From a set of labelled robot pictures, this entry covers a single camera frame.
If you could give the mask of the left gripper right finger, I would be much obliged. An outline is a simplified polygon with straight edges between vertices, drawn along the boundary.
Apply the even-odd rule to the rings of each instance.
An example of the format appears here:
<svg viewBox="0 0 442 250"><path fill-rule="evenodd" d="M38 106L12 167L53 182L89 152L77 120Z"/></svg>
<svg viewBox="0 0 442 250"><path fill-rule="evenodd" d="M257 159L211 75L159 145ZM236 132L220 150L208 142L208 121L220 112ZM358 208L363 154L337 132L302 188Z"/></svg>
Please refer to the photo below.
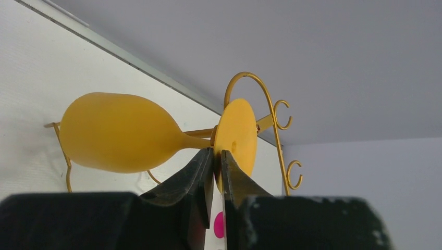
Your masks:
<svg viewBox="0 0 442 250"><path fill-rule="evenodd" d="M220 155L228 249L391 249L381 216L364 199L274 196Z"/></svg>

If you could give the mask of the magenta plastic wine glass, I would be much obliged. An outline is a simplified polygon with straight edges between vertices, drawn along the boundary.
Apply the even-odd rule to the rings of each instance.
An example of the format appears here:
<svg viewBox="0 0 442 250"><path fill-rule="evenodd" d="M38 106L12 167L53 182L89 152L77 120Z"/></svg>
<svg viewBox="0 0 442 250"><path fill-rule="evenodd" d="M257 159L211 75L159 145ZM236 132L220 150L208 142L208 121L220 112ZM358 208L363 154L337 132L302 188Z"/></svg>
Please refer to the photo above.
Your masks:
<svg viewBox="0 0 442 250"><path fill-rule="evenodd" d="M220 211L214 219L213 232L218 239L225 237L224 213Z"/></svg>

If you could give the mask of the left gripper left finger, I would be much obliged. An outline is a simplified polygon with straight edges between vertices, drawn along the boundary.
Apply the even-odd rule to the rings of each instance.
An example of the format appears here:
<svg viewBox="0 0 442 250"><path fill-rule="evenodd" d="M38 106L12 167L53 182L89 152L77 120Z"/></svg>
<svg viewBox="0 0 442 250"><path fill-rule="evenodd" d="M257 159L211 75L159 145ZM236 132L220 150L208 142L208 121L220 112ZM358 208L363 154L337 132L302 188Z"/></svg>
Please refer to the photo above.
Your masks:
<svg viewBox="0 0 442 250"><path fill-rule="evenodd" d="M1 202L1 249L203 249L214 153L150 191L28 193Z"/></svg>

